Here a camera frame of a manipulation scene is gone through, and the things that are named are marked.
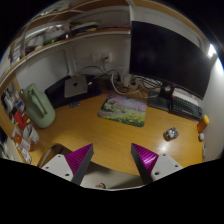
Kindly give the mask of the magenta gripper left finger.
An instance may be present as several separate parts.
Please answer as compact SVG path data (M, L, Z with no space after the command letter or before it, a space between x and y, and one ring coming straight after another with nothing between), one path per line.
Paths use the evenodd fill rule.
M76 185L80 185L93 154L93 145L89 144L66 156L57 154L42 169Z

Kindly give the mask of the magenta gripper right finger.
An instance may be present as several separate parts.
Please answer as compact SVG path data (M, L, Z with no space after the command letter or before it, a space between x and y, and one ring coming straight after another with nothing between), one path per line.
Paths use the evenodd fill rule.
M152 183L182 169L182 166L168 154L158 155L135 143L131 144L131 155L144 184Z

